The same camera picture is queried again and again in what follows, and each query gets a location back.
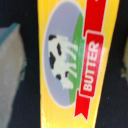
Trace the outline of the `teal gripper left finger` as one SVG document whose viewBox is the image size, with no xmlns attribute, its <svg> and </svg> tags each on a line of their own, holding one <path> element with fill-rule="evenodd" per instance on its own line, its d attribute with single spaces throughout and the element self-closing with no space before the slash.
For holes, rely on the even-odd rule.
<svg viewBox="0 0 128 128">
<path fill-rule="evenodd" d="M 0 34 L 0 128 L 7 128 L 13 101 L 24 78 L 26 57 L 20 25 L 12 24 Z"/>
</svg>

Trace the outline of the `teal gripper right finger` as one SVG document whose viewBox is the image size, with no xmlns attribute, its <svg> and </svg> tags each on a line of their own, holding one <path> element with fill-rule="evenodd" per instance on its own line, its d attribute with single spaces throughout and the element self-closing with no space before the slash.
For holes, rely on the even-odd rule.
<svg viewBox="0 0 128 128">
<path fill-rule="evenodd" d="M 123 57 L 123 75 L 128 79 L 128 50 L 125 50 Z"/>
</svg>

